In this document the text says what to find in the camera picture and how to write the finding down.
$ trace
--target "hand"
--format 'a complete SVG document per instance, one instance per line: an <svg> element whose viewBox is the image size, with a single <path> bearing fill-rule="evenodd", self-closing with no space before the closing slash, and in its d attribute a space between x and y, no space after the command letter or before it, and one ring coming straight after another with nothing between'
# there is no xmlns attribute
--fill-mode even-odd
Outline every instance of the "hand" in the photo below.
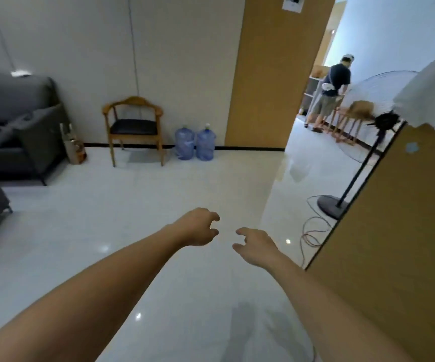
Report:
<svg viewBox="0 0 435 362"><path fill-rule="evenodd" d="M219 215L207 208L196 208L189 211L172 224L183 246L203 246L211 242L219 234L217 229L211 229L213 221L219 221Z"/></svg>
<svg viewBox="0 0 435 362"><path fill-rule="evenodd" d="M232 248L249 264L269 269L281 255L266 231L241 227L236 233L245 236L245 245L233 244Z"/></svg>

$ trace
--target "paper sign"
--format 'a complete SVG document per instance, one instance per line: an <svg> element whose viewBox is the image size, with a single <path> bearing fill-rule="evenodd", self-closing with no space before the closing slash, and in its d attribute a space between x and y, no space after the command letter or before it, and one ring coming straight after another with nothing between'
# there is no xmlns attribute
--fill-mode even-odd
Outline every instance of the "paper sign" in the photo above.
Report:
<svg viewBox="0 0 435 362"><path fill-rule="evenodd" d="M301 12L303 9L303 4L305 0L284 0L283 1L283 10L293 11L293 12Z"/></svg>

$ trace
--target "blue water jug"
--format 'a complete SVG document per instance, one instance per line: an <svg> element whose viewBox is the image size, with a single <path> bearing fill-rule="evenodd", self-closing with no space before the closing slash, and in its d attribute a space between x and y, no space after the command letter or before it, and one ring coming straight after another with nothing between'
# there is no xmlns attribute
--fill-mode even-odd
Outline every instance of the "blue water jug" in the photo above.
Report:
<svg viewBox="0 0 435 362"><path fill-rule="evenodd" d="M214 158L216 135L209 129L206 124L206 129L197 133L197 152L196 156L199 160L209 161Z"/></svg>
<svg viewBox="0 0 435 362"><path fill-rule="evenodd" d="M195 133L184 126L175 131L175 154L180 160L190 160L194 156Z"/></svg>

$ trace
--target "forearm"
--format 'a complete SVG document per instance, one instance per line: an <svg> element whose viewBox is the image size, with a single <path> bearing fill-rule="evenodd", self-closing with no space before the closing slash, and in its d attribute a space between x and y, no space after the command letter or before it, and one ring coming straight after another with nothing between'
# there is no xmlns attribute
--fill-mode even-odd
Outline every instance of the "forearm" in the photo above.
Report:
<svg viewBox="0 0 435 362"><path fill-rule="evenodd" d="M0 329L0 361L95 360L179 248L166 226L75 275Z"/></svg>
<svg viewBox="0 0 435 362"><path fill-rule="evenodd" d="M290 299L324 362L411 362L369 320L281 254L268 271Z"/></svg>

